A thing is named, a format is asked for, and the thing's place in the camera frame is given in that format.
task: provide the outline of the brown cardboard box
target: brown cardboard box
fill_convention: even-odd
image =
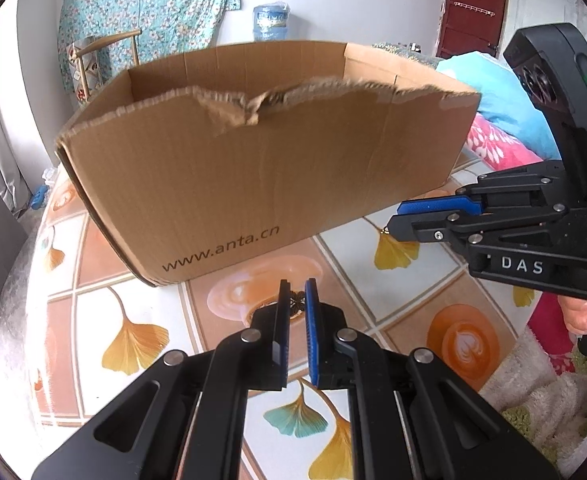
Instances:
[[[164,285],[440,186],[479,100],[365,46],[235,44],[122,72],[58,154],[129,269]]]

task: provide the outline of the plastic wrapped water bottle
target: plastic wrapped water bottle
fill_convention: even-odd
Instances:
[[[284,2],[254,7],[254,40],[286,40],[289,6]]]

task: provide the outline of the concrete floor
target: concrete floor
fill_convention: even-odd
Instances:
[[[20,218],[30,235],[0,297],[0,454],[24,480],[31,478],[45,453],[33,418],[32,385],[24,350],[27,282],[43,212],[44,208],[29,210]]]

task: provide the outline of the teal floral fabric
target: teal floral fabric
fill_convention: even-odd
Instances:
[[[87,36],[108,36],[141,28],[140,62],[168,54],[206,48],[225,10],[240,9],[240,0],[64,0],[58,30],[58,59],[67,92],[73,92],[67,45]],[[98,53],[102,78],[132,65],[130,40]]]

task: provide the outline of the silver screw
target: silver screw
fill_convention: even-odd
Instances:
[[[337,338],[345,343],[355,341],[357,337],[358,333],[353,328],[341,328],[337,331]]]
[[[423,365],[433,361],[433,352],[429,348],[419,348],[414,352],[414,359]]]
[[[246,330],[243,330],[242,333],[240,334],[240,338],[245,343],[255,343],[261,337],[262,337],[262,334],[260,333],[260,331],[257,328],[248,328]]]
[[[164,355],[163,361],[167,366],[177,366],[184,361],[184,354],[179,350],[172,350]]]

